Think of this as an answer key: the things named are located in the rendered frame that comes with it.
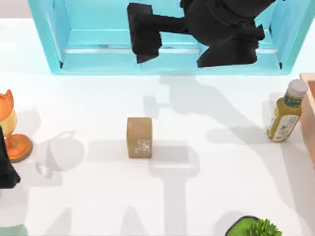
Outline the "light blue rack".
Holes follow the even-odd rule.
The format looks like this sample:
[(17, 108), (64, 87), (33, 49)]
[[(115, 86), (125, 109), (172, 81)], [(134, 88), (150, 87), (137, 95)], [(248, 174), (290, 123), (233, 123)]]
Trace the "light blue rack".
[(182, 17), (180, 0), (28, 0), (54, 74), (282, 75), (289, 74), (315, 16), (315, 0), (276, 0), (255, 19), (265, 39), (248, 65), (198, 68), (206, 47), (192, 36), (162, 33), (159, 56), (138, 64), (131, 50), (127, 5), (149, 4), (159, 15)]

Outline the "brown cardboard box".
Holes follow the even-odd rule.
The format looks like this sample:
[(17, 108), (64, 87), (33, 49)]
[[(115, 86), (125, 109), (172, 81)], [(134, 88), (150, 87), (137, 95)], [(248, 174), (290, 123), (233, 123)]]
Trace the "brown cardboard box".
[(126, 144), (129, 158), (152, 157), (152, 119), (146, 117), (127, 118)]

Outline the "yellow-green bottle white cap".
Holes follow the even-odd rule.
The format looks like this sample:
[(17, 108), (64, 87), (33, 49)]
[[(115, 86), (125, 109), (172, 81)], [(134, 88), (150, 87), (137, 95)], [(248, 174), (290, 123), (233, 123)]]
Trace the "yellow-green bottle white cap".
[(302, 114), (302, 101), (307, 91), (307, 82), (300, 79), (289, 82), (284, 96), (276, 101), (267, 128), (267, 136), (272, 142), (284, 142), (289, 138)]

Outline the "orange and cream trophy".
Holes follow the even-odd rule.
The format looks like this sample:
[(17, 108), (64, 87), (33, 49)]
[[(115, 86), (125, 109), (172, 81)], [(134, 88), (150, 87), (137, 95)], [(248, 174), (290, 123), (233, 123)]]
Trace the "orange and cream trophy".
[(4, 134), (5, 147), (9, 160), (18, 163), (26, 159), (32, 151), (32, 141), (24, 134), (16, 133), (17, 116), (14, 110), (14, 98), (10, 89), (0, 93), (0, 127)]

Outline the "shallow salmon-coloured box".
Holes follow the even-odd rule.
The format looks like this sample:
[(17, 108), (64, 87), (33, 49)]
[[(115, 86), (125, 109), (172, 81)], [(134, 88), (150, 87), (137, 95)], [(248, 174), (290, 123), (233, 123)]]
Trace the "shallow salmon-coloured box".
[(301, 73), (300, 79), (308, 85), (302, 102), (302, 134), (315, 168), (315, 73)]

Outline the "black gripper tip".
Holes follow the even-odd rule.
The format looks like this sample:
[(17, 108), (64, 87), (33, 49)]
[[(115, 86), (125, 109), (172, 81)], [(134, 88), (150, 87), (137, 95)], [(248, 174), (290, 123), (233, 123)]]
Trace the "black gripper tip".
[(20, 181), (20, 176), (9, 160), (0, 126), (0, 189), (13, 189)]

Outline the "green plant in black pot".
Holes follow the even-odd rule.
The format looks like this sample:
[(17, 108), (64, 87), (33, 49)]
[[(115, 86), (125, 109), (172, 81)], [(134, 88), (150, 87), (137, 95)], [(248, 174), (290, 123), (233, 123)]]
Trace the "green plant in black pot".
[(283, 233), (268, 219), (246, 215), (230, 226), (224, 236), (283, 236)]

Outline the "pale green object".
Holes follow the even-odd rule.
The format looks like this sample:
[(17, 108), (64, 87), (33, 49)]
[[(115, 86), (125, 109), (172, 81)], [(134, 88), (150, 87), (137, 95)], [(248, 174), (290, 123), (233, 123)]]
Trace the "pale green object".
[(0, 227), (0, 236), (28, 236), (28, 231), (23, 224), (10, 227)]

